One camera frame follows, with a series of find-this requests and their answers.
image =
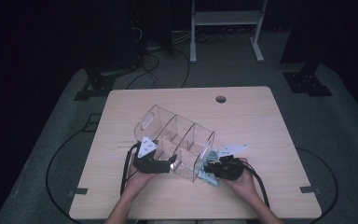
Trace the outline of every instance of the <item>dark background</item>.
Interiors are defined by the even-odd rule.
[[[90,60],[137,66],[133,25],[169,48],[171,29],[189,29],[190,2],[0,0],[0,208],[72,75]],[[258,7],[197,2],[206,10]],[[358,1],[269,0],[263,30],[291,30],[282,63],[314,53],[358,101]]]

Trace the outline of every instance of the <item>white tag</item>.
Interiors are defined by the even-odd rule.
[[[157,145],[154,144],[150,138],[144,136],[141,143],[141,148],[139,148],[138,158],[142,158],[143,156],[149,154],[150,152],[156,150]]]
[[[246,149],[247,147],[248,145],[223,146],[220,150],[217,151],[217,156],[218,157],[230,156],[234,153]]]

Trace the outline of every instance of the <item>wooden table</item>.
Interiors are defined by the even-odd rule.
[[[226,102],[216,102],[217,96],[226,97]],[[127,151],[136,143],[133,130],[153,105],[215,131],[213,148],[249,145],[235,156],[248,158],[258,172],[278,217],[313,218],[321,214],[314,193],[300,190],[310,182],[270,89],[233,87],[111,91],[78,184],[88,191],[76,194],[70,209],[72,218],[107,218],[119,199]],[[174,172],[155,177],[136,198],[129,214],[137,219],[255,217],[222,181],[216,188],[198,178],[190,182]]]

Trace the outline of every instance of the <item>table hole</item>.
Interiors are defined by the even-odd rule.
[[[222,104],[222,103],[225,103],[226,100],[227,100],[227,98],[225,96],[216,96],[216,102],[217,103]]]

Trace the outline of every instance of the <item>gray carpet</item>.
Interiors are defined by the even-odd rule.
[[[262,33],[259,45],[265,61],[258,63],[249,43],[250,34],[226,35],[209,45],[197,45],[198,62],[190,65],[185,87],[268,86],[282,112],[296,147],[322,158],[332,169],[339,185],[336,205],[318,223],[358,223],[358,104],[345,89],[339,76],[319,66],[316,75],[333,93],[329,97],[293,94],[282,72],[298,71],[302,64],[279,64],[288,33]],[[187,56],[189,45],[175,46]],[[187,62],[174,51],[153,53],[158,67],[137,79],[130,89],[180,88],[186,78]],[[145,67],[156,58],[145,57]],[[126,89],[145,70],[116,80],[114,89]],[[102,113],[106,97],[74,101],[87,79],[84,70],[74,74],[41,133],[29,160],[0,212],[0,223],[72,223],[52,203],[45,187],[49,162],[60,146],[85,125],[91,113]],[[50,192],[57,204],[68,212],[94,133],[79,133],[65,144],[51,164]],[[325,211],[333,202],[335,185],[327,168],[313,155],[298,152],[313,187],[321,193],[318,201]],[[103,220],[81,220],[103,223]],[[310,223],[311,220],[286,219],[285,223]]]

